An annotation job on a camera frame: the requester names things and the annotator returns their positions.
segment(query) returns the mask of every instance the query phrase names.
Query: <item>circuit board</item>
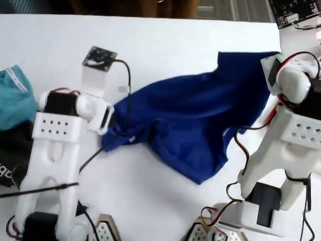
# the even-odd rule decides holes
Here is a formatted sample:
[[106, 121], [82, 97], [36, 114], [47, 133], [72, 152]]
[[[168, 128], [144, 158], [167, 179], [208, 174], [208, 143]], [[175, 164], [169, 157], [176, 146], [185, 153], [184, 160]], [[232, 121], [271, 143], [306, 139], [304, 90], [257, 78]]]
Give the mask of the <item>circuit board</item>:
[[289, 19], [302, 22], [319, 15], [317, 0], [269, 0], [275, 21], [279, 29], [291, 25]]

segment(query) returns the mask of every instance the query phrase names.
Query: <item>red wire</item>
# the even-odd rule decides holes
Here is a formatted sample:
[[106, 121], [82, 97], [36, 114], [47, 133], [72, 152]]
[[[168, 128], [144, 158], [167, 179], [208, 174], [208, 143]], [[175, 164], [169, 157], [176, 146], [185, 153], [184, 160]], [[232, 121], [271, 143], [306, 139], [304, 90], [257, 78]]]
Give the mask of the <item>red wire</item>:
[[22, 240], [22, 237], [20, 237], [20, 236], [18, 236], [19, 235], [19, 233], [18, 233], [18, 235], [17, 236], [14, 236], [11, 232], [10, 232], [10, 223], [11, 223], [11, 221], [14, 219], [14, 215], [8, 220], [8, 222], [7, 222], [7, 224], [6, 224], [6, 232], [7, 232], [7, 235], [9, 236], [9, 237], [12, 237], [12, 238], [15, 238], [16, 240]]
[[56, 91], [59, 91], [59, 90], [69, 90], [69, 88], [60, 87], [60, 88], [57, 88], [57, 89], [53, 89], [52, 92], [56, 92]]
[[218, 227], [215, 227], [219, 232], [221, 232], [223, 235], [225, 235], [225, 240], [224, 241], [227, 241], [227, 239], [229, 238], [229, 236], [221, 229], [219, 229]]
[[73, 90], [73, 91], [69, 92], [69, 94], [73, 94], [73, 93], [80, 94], [80, 92], [78, 90]]
[[203, 218], [203, 211], [206, 209], [206, 210], [216, 210], [215, 208], [213, 207], [203, 207], [202, 210], [201, 210], [201, 219], [203, 221], [203, 223], [207, 226], [207, 227], [211, 227], [211, 226], [214, 226], [220, 219], [220, 217], [222, 216], [223, 212], [225, 211], [225, 209], [230, 206], [231, 204], [235, 203], [235, 202], [242, 202], [242, 200], [238, 200], [238, 199], [234, 199], [232, 201], [230, 201], [228, 204], [226, 204], [222, 210], [219, 212], [219, 214], [217, 214], [216, 218], [214, 219], [214, 221], [212, 221], [211, 223], [207, 224], [204, 222], [204, 218]]
[[14, 231], [15, 231], [18, 235], [21, 235], [21, 233], [20, 233], [19, 229], [17, 228], [17, 225], [16, 225], [15, 222], [12, 224], [12, 228], [14, 229]]

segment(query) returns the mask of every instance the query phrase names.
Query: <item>wire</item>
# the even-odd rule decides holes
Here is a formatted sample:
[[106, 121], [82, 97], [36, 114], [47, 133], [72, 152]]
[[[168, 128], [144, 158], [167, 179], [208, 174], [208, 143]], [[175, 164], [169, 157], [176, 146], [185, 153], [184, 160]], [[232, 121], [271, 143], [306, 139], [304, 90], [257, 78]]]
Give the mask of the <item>wire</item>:
[[88, 221], [90, 222], [90, 225], [92, 227], [92, 230], [94, 232], [94, 235], [96, 237], [96, 241], [99, 241], [99, 236], [98, 236], [98, 233], [97, 233], [97, 230], [96, 230], [96, 226], [94, 225], [93, 221], [91, 220], [89, 214], [87, 213], [85, 207], [81, 204], [80, 201], [78, 201], [78, 205], [79, 205], [79, 208], [80, 210], [85, 214], [85, 216], [88, 218]]
[[303, 211], [300, 241], [302, 241], [302, 237], [303, 237], [304, 223], [306, 224], [306, 226], [308, 227], [308, 229], [310, 230], [311, 235], [312, 235], [312, 237], [309, 239], [309, 241], [313, 241], [315, 239], [315, 234], [313, 232], [312, 227], [310, 226], [310, 224], [308, 223], [308, 221], [306, 219], [306, 206], [307, 206], [307, 195], [305, 196], [305, 204], [304, 204], [304, 211]]
[[77, 186], [77, 185], [79, 185], [78, 182], [74, 182], [74, 183], [70, 183], [70, 184], [64, 183], [64, 184], [54, 186], [54, 187], [39, 188], [39, 189], [33, 189], [33, 190], [23, 191], [23, 192], [5, 193], [5, 194], [0, 194], [0, 199], [7, 198], [7, 197], [17, 197], [17, 196], [38, 193], [38, 192], [47, 192], [47, 191], [51, 191], [51, 190], [62, 190], [62, 189], [66, 189], [68, 187]]
[[74, 93], [77, 93], [78, 95], [80, 95], [80, 91], [78, 91], [78, 90], [73, 90], [73, 91], [69, 92], [69, 94], [74, 94]]
[[57, 92], [57, 91], [60, 91], [60, 90], [69, 90], [69, 88], [60, 87], [60, 88], [57, 88], [57, 89], [53, 89], [52, 92]]
[[[130, 106], [131, 106], [131, 72], [130, 72], [130, 67], [129, 65], [121, 60], [121, 59], [115, 59], [114, 62], [119, 62], [119, 63], [123, 63], [126, 68], [127, 68], [127, 72], [128, 72], [128, 86], [129, 86], [129, 92], [128, 92], [128, 97], [127, 97], [127, 110], [126, 110], [126, 120], [125, 120], [125, 130], [127, 129], [128, 123], [130, 122]], [[109, 140], [104, 146], [102, 146], [98, 151], [96, 151], [91, 157], [88, 158], [87, 161], [85, 161], [85, 163], [80, 167], [79, 169], [79, 173], [82, 172], [82, 170], [84, 170], [84, 168], [99, 154], [101, 153], [105, 148], [109, 147], [113, 142], [115, 142], [119, 137], [120, 137], [121, 133], [117, 133], [115, 135], [115, 137], [111, 140]]]
[[321, 28], [321, 24], [305, 25], [305, 26], [300, 27], [297, 23], [292, 23], [292, 26], [295, 27], [296, 29], [299, 29], [299, 30], [312, 30], [312, 29]]
[[217, 214], [216, 218], [215, 218], [211, 223], [206, 223], [206, 222], [204, 221], [203, 211], [204, 211], [204, 210], [214, 210], [214, 211], [216, 211], [217, 209], [216, 209], [216, 208], [213, 208], [213, 207], [207, 207], [207, 206], [206, 206], [206, 207], [203, 207], [202, 210], [201, 210], [201, 219], [202, 219], [203, 223], [204, 223], [207, 227], [214, 226], [214, 225], [219, 221], [219, 219], [220, 219], [220, 217], [222, 216], [222, 214], [223, 214], [223, 212], [225, 211], [225, 209], [226, 209], [228, 206], [230, 206], [231, 204], [235, 203], [235, 202], [242, 202], [242, 201], [241, 201], [241, 200], [237, 200], [237, 199], [230, 201], [228, 204], [226, 204], [226, 205], [222, 208], [222, 210]]
[[[131, 72], [130, 72], [130, 67], [129, 65], [120, 59], [115, 59], [114, 62], [119, 62], [119, 63], [123, 63], [126, 68], [127, 68], [127, 72], [128, 72], [128, 86], [129, 86], [129, 92], [128, 92], [128, 97], [127, 97], [127, 111], [126, 111], [126, 120], [125, 120], [125, 130], [127, 129], [128, 123], [130, 122], [130, 106], [131, 106]], [[105, 148], [107, 148], [109, 145], [111, 145], [113, 142], [115, 142], [119, 137], [120, 137], [121, 133], [117, 133], [116, 136], [109, 140], [105, 145], [103, 145], [98, 151], [96, 151], [90, 158], [88, 158], [87, 161], [85, 161], [85, 163], [80, 167], [79, 169], [79, 173], [81, 173], [84, 168], [99, 154], [101, 153]], [[97, 239], [97, 241], [99, 241], [99, 237], [97, 234], [97, 230], [96, 227], [93, 223], [93, 221], [91, 220], [90, 216], [88, 215], [88, 213], [86, 212], [84, 206], [80, 203], [80, 201], [78, 201], [78, 205], [80, 207], [80, 209], [83, 211], [83, 213], [86, 215], [86, 217], [88, 218], [88, 221], [90, 222], [90, 225], [92, 226], [94, 235]]]
[[[249, 160], [250, 160], [250, 153], [249, 153], [249, 151], [246, 149], [246, 147], [245, 147], [242, 143], [240, 143], [240, 141], [239, 141], [238, 138], [237, 138], [237, 134], [238, 134], [242, 129], [253, 130], [253, 131], [262, 129], [262, 128], [266, 127], [267, 125], [269, 125], [269, 124], [271, 123], [271, 121], [273, 120], [273, 118], [275, 117], [275, 115], [276, 115], [276, 112], [275, 112], [275, 113], [271, 116], [271, 118], [270, 118], [264, 125], [262, 125], [261, 127], [241, 127], [241, 128], [239, 128], [239, 129], [237, 130], [237, 132], [235, 133], [235, 135], [234, 135], [234, 141], [235, 141], [235, 143], [242, 149], [242, 151], [244, 152], [245, 157], [246, 157], [245, 166], [244, 166], [244, 169], [243, 169], [243, 172], [242, 172], [242, 176], [245, 174], [245, 171], [246, 171], [246, 169], [247, 169], [247, 167], [248, 167]], [[233, 198], [233, 197], [230, 195], [230, 193], [229, 193], [230, 187], [233, 186], [233, 185], [236, 185], [237, 183], [238, 183], [238, 181], [232, 182], [232, 183], [228, 184], [228, 185], [226, 186], [226, 189], [225, 189], [225, 190], [226, 190], [226, 194], [228, 195], [228, 197], [229, 197], [232, 201], [242, 201], [241, 199]]]
[[215, 226], [215, 228], [216, 228], [219, 232], [221, 232], [223, 235], [225, 235], [225, 240], [224, 240], [224, 241], [227, 241], [228, 238], [229, 238], [229, 236], [228, 236], [223, 230], [219, 229], [217, 226]]
[[17, 232], [16, 230], [15, 230], [15, 226], [13, 226], [13, 229], [17, 232], [17, 235], [13, 235], [11, 232], [10, 232], [10, 223], [11, 223], [11, 221], [14, 219], [14, 215], [11, 217], [11, 218], [9, 218], [9, 220], [8, 220], [8, 222], [7, 222], [7, 224], [6, 224], [6, 233], [7, 233], [7, 235], [9, 236], [9, 237], [12, 237], [12, 238], [15, 238], [16, 240], [22, 240], [22, 237], [21, 236], [19, 236], [20, 235], [20, 233], [19, 233], [19, 231]]
[[314, 77], [314, 79], [318, 79], [319, 76], [320, 76], [320, 72], [321, 72], [321, 67], [320, 67], [320, 63], [319, 63], [319, 60], [317, 59], [316, 55], [314, 55], [313, 53], [311, 52], [308, 52], [308, 51], [300, 51], [300, 52], [297, 52], [297, 53], [294, 53], [292, 55], [290, 55], [289, 57], [287, 57], [279, 66], [277, 72], [276, 72], [276, 77], [275, 77], [275, 84], [276, 86], [278, 87], [278, 78], [279, 78], [279, 75], [280, 75], [280, 72], [281, 70], [287, 65], [287, 63], [289, 63], [294, 57], [300, 55], [300, 54], [309, 54], [311, 55], [314, 60], [316, 61], [316, 64], [317, 64], [317, 74], [316, 76]]
[[121, 59], [115, 59], [114, 62], [119, 62], [123, 63], [126, 68], [127, 68], [127, 73], [128, 73], [128, 86], [129, 86], [129, 92], [128, 92], [128, 97], [127, 97], [127, 113], [126, 113], [126, 120], [125, 120], [125, 130], [127, 129], [127, 125], [130, 122], [130, 106], [131, 106], [131, 73], [130, 73], [130, 67], [129, 65], [121, 60]]
[[107, 142], [104, 146], [102, 146], [98, 151], [96, 151], [90, 158], [88, 158], [88, 160], [82, 164], [82, 166], [79, 169], [79, 173], [82, 172], [82, 170], [84, 170], [84, 168], [99, 154], [101, 153], [106, 147], [108, 147], [109, 145], [111, 145], [114, 141], [116, 141], [120, 136], [120, 133], [117, 133], [115, 135], [115, 137], [113, 139], [111, 139], [109, 142]]
[[242, 149], [242, 151], [244, 152], [245, 156], [246, 156], [246, 162], [245, 162], [245, 166], [244, 166], [244, 169], [243, 169], [243, 172], [242, 172], [242, 176], [244, 176], [245, 174], [245, 171], [248, 167], [248, 164], [249, 164], [249, 159], [250, 159], [250, 154], [248, 152], [248, 150], [245, 148], [245, 146], [243, 146], [240, 141], [238, 140], [237, 138], [237, 134], [242, 130], [242, 129], [246, 129], [246, 130], [252, 130], [252, 131], [257, 131], [257, 130], [260, 130], [264, 127], [266, 127], [267, 125], [269, 125], [271, 123], [271, 121], [274, 119], [274, 117], [276, 116], [276, 113], [274, 113], [274, 115], [262, 126], [260, 127], [241, 127], [234, 135], [234, 140], [236, 142], [236, 144]]

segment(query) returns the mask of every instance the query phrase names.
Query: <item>cable connector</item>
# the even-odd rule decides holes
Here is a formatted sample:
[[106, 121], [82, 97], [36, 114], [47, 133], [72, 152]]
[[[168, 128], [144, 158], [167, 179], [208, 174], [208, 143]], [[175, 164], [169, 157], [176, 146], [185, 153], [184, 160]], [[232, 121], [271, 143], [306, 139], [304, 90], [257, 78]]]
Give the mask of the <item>cable connector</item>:
[[288, 24], [294, 23], [299, 20], [299, 14], [292, 14], [290, 16], [287, 16], [285, 20]]

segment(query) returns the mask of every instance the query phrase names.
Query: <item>black object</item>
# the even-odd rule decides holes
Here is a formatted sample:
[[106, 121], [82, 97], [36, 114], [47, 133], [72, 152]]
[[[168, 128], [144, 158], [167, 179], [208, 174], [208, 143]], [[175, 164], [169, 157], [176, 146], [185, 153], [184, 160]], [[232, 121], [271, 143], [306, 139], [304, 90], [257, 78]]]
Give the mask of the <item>black object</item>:
[[87, 67], [108, 72], [116, 56], [117, 53], [93, 46], [82, 64]]
[[47, 97], [46, 113], [78, 116], [76, 111], [75, 94], [59, 93], [51, 91]]
[[55, 227], [58, 215], [44, 212], [30, 214], [25, 222], [23, 241], [57, 241]]
[[280, 210], [281, 189], [257, 182], [245, 201], [259, 205], [256, 224], [271, 227], [273, 211]]
[[272, 65], [272, 68], [271, 68], [271, 71], [270, 71], [270, 74], [268, 77], [268, 82], [269, 82], [271, 88], [273, 87], [273, 85], [276, 82], [276, 74], [279, 70], [280, 65], [281, 65], [280, 61], [276, 58], [275, 61], [273, 62], [273, 65]]
[[321, 111], [318, 106], [321, 101], [321, 81], [310, 78], [310, 83], [311, 87], [306, 98], [292, 111], [302, 116], [321, 120]]
[[28, 169], [33, 144], [33, 126], [31, 121], [26, 121], [10, 130], [0, 132], [0, 185], [13, 186], [13, 178], [20, 186]]
[[311, 173], [307, 178], [291, 178], [285, 172], [286, 178], [291, 182], [301, 182], [306, 187], [306, 202], [307, 202], [307, 209], [311, 211]]
[[269, 0], [269, 3], [279, 29], [291, 25], [286, 17], [298, 14], [296, 22], [301, 22], [318, 16], [320, 10], [317, 0]]

